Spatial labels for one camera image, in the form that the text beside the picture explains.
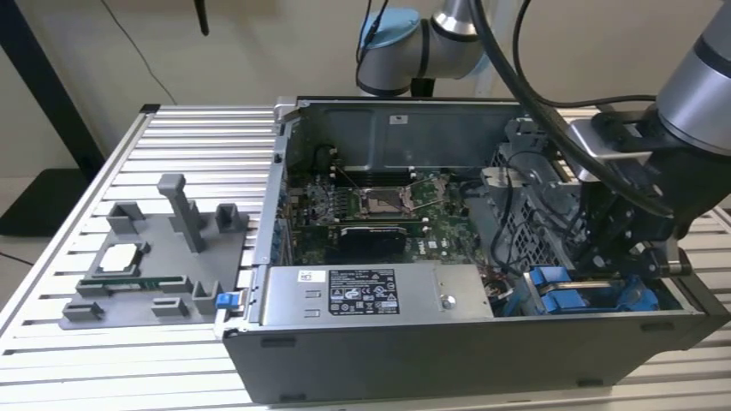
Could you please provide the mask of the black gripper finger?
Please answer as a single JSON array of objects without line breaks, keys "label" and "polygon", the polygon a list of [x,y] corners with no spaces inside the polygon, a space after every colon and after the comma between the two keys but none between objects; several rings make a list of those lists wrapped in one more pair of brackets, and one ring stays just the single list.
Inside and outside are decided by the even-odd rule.
[{"label": "black gripper finger", "polygon": [[679,241],[642,241],[631,248],[631,274],[644,278],[687,277],[691,263]]},{"label": "black gripper finger", "polygon": [[584,242],[573,251],[579,277],[607,276],[622,272],[630,255],[631,230],[635,217],[632,203],[603,183],[583,183],[580,211],[584,214]]}]

